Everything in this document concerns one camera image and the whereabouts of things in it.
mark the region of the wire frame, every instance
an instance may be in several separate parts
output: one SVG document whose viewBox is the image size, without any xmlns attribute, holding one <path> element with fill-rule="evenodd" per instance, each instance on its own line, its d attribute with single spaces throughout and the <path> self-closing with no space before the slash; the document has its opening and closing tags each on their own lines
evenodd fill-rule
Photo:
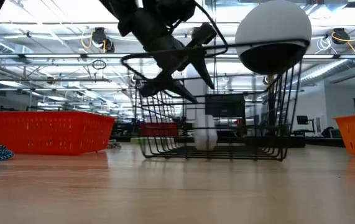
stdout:
<svg viewBox="0 0 355 224">
<path fill-rule="evenodd" d="M 301 41 L 306 47 L 305 40 L 279 40 L 273 42 L 258 42 L 250 44 L 233 44 L 204 47 L 206 50 L 225 47 L 253 46 L 275 44 L 277 42 Z M 195 49 L 173 50 L 164 52 L 149 52 L 127 55 L 121 59 L 129 70 L 140 77 L 136 82 L 136 90 L 142 82 L 148 79 L 143 74 L 131 68 L 126 60 L 130 58 L 149 58 L 154 54 L 170 54 L 175 52 L 189 52 Z M 197 158 L 197 159 L 267 159 L 282 161 L 287 156 L 292 131 L 291 121 L 295 116 L 297 95 L 302 71 L 301 61 L 287 71 L 269 75 L 269 83 L 265 90 L 242 91 L 238 94 L 220 94 L 213 92 L 206 95 L 195 95 L 205 100 L 192 103 L 181 96 L 169 91 L 160 91 L 154 96 L 144 98 L 136 91 L 136 105 L 134 114 L 140 120 L 139 144 L 145 158 L 163 157 L 166 159 Z M 252 76 L 252 83 L 256 84 L 256 74 Z M 184 85 L 188 80 L 196 78 L 175 79 Z M 213 114 L 215 126 L 195 126 L 198 119 L 194 112 L 193 119 L 187 119 L 190 110 L 205 110 L 206 114 Z M 221 115 L 225 108 L 234 108 L 235 117 L 222 123 L 225 115 Z M 205 151 L 195 147 L 195 133 L 199 130 L 215 129 L 218 140 L 214 148 L 207 144 Z"/>
</svg>

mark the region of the table surface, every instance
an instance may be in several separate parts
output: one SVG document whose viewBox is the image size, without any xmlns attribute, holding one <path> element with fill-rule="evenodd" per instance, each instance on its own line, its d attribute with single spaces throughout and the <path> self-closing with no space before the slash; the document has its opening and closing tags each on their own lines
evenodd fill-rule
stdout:
<svg viewBox="0 0 355 224">
<path fill-rule="evenodd" d="M 123 144 L 0 162 L 0 223 L 355 223 L 355 157 L 291 149 L 283 162 L 145 160 Z"/>
</svg>

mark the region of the wire basket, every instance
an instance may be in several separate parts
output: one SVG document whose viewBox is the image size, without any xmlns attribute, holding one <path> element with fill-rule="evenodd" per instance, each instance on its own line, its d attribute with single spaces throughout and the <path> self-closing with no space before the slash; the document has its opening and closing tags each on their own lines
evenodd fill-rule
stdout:
<svg viewBox="0 0 355 224">
<path fill-rule="evenodd" d="M 223 47 L 274 44 L 280 41 L 301 41 L 306 47 L 309 45 L 305 40 L 279 40 L 211 46 L 203 47 L 203 49 L 215 50 Z M 150 80 L 130 67 L 126 60 L 149 58 L 155 54 L 187 53 L 195 50 L 183 49 L 132 54 L 122 58 L 121 62 L 137 75 L 138 81 L 136 80 L 134 85 L 137 90 L 143 82 L 150 82 Z M 302 63 L 300 61 L 283 73 L 268 75 L 268 79 L 263 80 L 263 82 L 268 81 L 267 88 L 261 90 L 256 90 L 259 76 L 253 73 L 250 75 L 253 87 L 250 91 L 230 93 L 229 91 L 211 90 L 205 95 L 195 95 L 195 98 L 202 99 L 197 103 L 192 103 L 167 90 L 147 98 L 142 97 L 136 91 L 134 114 L 136 120 L 141 121 L 139 144 L 143 156 L 166 159 L 179 157 L 186 159 L 284 160 L 287 156 L 292 130 L 290 121 L 295 116 L 301 70 Z M 213 83 L 216 84 L 218 78 L 221 77 L 214 73 Z M 200 78 L 175 80 L 184 86 L 192 79 Z M 196 120 L 200 119 L 196 114 L 198 110 L 204 110 L 205 114 L 212 115 L 214 126 L 195 124 Z M 216 145 L 210 146 L 208 143 L 205 150 L 198 150 L 195 146 L 195 133 L 198 131 L 207 132 L 211 129 L 216 130 Z"/>
</svg>

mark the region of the white sphere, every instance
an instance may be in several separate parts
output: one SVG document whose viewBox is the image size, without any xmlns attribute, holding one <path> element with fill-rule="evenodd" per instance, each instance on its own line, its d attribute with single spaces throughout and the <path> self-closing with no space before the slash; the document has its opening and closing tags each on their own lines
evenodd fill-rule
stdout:
<svg viewBox="0 0 355 224">
<path fill-rule="evenodd" d="M 270 75 L 286 71 L 299 62 L 311 41 L 311 23 L 305 11 L 296 4 L 275 0 L 255 7 L 239 24 L 235 43 L 280 41 L 237 47 L 241 62 L 253 72 Z"/>
</svg>

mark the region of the ceiling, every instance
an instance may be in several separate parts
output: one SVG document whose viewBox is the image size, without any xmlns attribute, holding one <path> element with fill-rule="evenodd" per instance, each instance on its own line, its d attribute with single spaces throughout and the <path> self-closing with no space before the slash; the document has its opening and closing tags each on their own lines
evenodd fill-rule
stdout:
<svg viewBox="0 0 355 224">
<path fill-rule="evenodd" d="M 343 27 L 352 39 L 355 39 L 355 7 L 345 7 L 347 3 L 330 10 L 330 7 L 320 7 L 315 12 L 309 13 L 312 24 L 313 39 L 307 54 L 353 54 L 348 44 L 329 44 L 328 40 L 320 37 L 326 32 L 332 32 L 333 28 Z M 234 35 L 239 22 L 255 6 L 254 3 L 247 4 L 218 4 L 216 10 L 211 12 L 210 7 L 204 8 L 215 18 L 220 31 L 230 43 L 234 42 Z M 308 10 L 306 4 L 299 4 L 304 10 Z M 187 34 L 192 28 L 199 26 L 202 22 L 208 22 L 200 11 L 186 23 L 175 29 L 173 35 L 183 42 L 189 43 Z M 7 0 L 0 12 L 0 42 L 4 45 L 15 47 L 25 46 L 34 54 L 101 54 L 103 51 L 93 44 L 86 48 L 83 46 L 90 43 L 90 34 L 95 27 L 104 27 L 106 34 L 115 44 L 115 54 L 125 54 L 133 52 L 143 52 L 142 46 L 134 36 L 129 34 L 121 37 L 118 32 L 118 20 L 113 17 L 98 0 Z M 251 71 L 245 68 L 237 59 L 235 50 L 230 49 L 228 55 L 231 58 L 217 60 L 216 73 L 219 76 L 230 76 L 239 74 L 250 74 Z M 119 108 L 120 111 L 128 113 L 131 110 L 133 101 L 129 98 L 134 91 L 130 89 L 132 75 L 119 63 L 118 58 L 102 59 L 106 62 L 105 69 L 96 70 L 93 68 L 93 60 L 89 59 L 47 59 L 35 58 L 29 65 L 21 66 L 16 59 L 0 59 L 0 68 L 7 72 L 0 72 L 4 78 L 22 77 L 27 79 L 44 79 L 48 77 L 67 78 L 70 81 L 48 84 L 46 82 L 26 82 L 24 86 L 41 88 L 89 88 L 89 89 L 110 89 L 110 91 L 90 91 L 83 98 L 90 99 L 91 93 L 96 98 L 104 98 L 114 103 L 112 108 Z M 160 68 L 151 59 L 129 61 L 134 68 L 140 70 L 148 78 L 154 78 Z M 317 61 L 304 61 L 303 71 L 317 65 Z M 214 73 L 214 62 L 207 61 L 207 68 L 210 74 Z M 355 70 L 346 70 L 338 73 L 337 76 L 346 76 L 354 73 Z M 175 73 L 175 78 L 182 78 L 183 73 Z M 256 88 L 265 88 L 262 77 L 255 78 Z M 228 85 L 229 88 L 251 89 L 253 87 L 251 76 L 221 78 L 218 88 L 222 90 Z M 355 78 L 339 83 L 339 85 L 355 85 Z M 51 94 L 52 96 L 64 96 L 69 101 L 76 101 L 76 93 L 60 92 L 37 92 L 43 98 Z"/>
</svg>

